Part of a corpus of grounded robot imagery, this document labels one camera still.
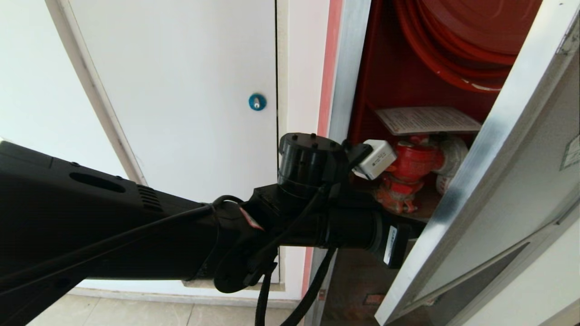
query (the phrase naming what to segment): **black robotic arm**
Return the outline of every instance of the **black robotic arm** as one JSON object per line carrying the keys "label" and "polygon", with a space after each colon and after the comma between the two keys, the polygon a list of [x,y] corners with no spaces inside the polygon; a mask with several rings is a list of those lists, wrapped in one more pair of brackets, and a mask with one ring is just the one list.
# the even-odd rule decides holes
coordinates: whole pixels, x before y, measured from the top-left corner
{"label": "black robotic arm", "polygon": [[292,133],[279,152],[277,184],[199,203],[0,141],[0,325],[27,324],[84,278],[210,278],[236,292],[271,273],[279,245],[362,248],[400,267],[421,227],[350,188],[369,145]]}

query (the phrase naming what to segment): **cabinet door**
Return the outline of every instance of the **cabinet door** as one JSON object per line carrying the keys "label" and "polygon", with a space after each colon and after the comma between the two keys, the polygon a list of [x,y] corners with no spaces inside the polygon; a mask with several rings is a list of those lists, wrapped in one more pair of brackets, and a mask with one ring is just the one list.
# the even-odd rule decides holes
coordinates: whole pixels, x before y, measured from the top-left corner
{"label": "cabinet door", "polygon": [[580,125],[578,44],[561,44],[578,3],[542,4],[469,155],[377,311],[381,324],[515,250],[580,196],[579,165],[562,165]]}
{"label": "cabinet door", "polygon": [[276,182],[274,1],[68,3],[149,186],[211,202]]}

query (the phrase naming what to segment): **paper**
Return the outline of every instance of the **paper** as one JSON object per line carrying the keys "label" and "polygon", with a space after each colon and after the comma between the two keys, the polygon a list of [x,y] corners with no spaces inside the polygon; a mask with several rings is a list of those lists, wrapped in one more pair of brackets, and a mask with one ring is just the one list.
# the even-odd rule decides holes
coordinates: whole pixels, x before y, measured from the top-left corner
{"label": "paper", "polygon": [[375,110],[394,135],[477,132],[481,124],[452,107],[399,107]]}

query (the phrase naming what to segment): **white wall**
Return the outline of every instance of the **white wall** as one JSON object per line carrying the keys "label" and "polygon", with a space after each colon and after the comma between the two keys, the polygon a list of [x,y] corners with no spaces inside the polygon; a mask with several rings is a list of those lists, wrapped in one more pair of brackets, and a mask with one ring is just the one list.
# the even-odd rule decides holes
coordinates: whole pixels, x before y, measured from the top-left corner
{"label": "white wall", "polygon": [[125,177],[44,1],[0,2],[0,137]]}
{"label": "white wall", "polygon": [[[287,99],[280,103],[278,112],[283,117],[278,122],[280,136],[318,129],[329,4],[329,0],[287,0],[278,4],[287,6],[288,12],[285,20],[278,20],[279,100]],[[285,53],[280,51],[284,46]]]}
{"label": "white wall", "polygon": [[536,326],[580,298],[580,220],[465,326]]}

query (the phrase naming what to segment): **cable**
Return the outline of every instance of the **cable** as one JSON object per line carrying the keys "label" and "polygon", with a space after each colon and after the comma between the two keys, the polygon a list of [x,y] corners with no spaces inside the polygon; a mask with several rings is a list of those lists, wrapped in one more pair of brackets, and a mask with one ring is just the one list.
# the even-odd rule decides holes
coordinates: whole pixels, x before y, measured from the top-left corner
{"label": "cable", "polygon": [[255,326],[266,325],[266,307],[268,305],[268,294],[270,294],[270,283],[272,281],[272,273],[276,269],[278,263],[272,262],[268,271],[264,273],[264,280],[260,287],[260,295],[258,296],[258,304],[256,305],[256,316],[254,318]]}
{"label": "cable", "polygon": [[219,205],[219,204],[221,204],[221,203],[223,203],[223,202],[225,202],[225,201],[233,201],[233,202],[236,202],[236,203],[238,203],[238,204],[241,204],[241,203],[243,203],[243,202],[244,202],[243,200],[239,199],[239,198],[238,198],[238,197],[236,197],[236,196],[232,196],[232,195],[223,195],[223,196],[220,196],[220,197],[216,198],[216,199],[213,201],[212,205],[213,205],[213,206],[217,206],[217,205]]}
{"label": "cable", "polygon": [[310,284],[310,286],[308,287],[308,291],[306,291],[306,295],[304,296],[304,298],[302,298],[302,300],[298,304],[298,307],[296,307],[296,309],[290,314],[290,316],[286,318],[286,320],[282,323],[281,326],[296,326],[298,325],[300,320],[304,318],[304,316],[310,309],[310,306],[312,306],[314,300],[316,300],[318,292],[320,291],[320,287],[322,286],[322,282],[324,282],[324,278],[328,273],[330,261],[332,260],[332,257],[334,256],[335,252],[336,247],[328,248],[328,251],[324,256],[324,259],[322,260],[320,267],[316,271],[316,275],[314,276],[312,284]]}
{"label": "cable", "polygon": [[190,220],[191,218],[203,218],[214,212],[212,205],[206,205],[178,213],[166,218],[145,224],[129,231],[106,238],[94,244],[90,244],[81,249],[69,252],[65,255],[44,261],[31,268],[18,271],[0,278],[0,284],[18,284],[15,287],[1,287],[0,295],[28,286],[48,277],[62,273],[68,269],[84,264],[88,261],[101,257],[107,253],[118,250],[144,237],[157,233],[169,226],[179,222]]}
{"label": "cable", "polygon": [[263,255],[264,253],[271,251],[272,249],[274,249],[274,247],[277,247],[280,245],[281,241],[288,236],[290,233],[292,233],[296,227],[298,225],[300,225],[300,223],[302,222],[302,220],[308,216],[308,214],[310,214],[310,211],[312,211],[312,209],[314,208],[316,202],[318,201],[318,199],[325,194],[327,191],[327,185],[323,185],[322,187],[318,188],[318,191],[314,194],[314,196],[312,196],[312,198],[310,199],[310,201],[308,202],[308,204],[304,207],[304,209],[302,210],[302,212],[300,213],[300,215],[298,215],[298,217],[296,219],[294,219],[294,221],[286,228],[286,230],[284,230],[280,235],[278,235],[276,238],[274,238],[272,241],[270,241],[267,245],[265,245],[262,249],[258,250],[257,253],[254,254],[254,258],[259,258],[261,255]]}

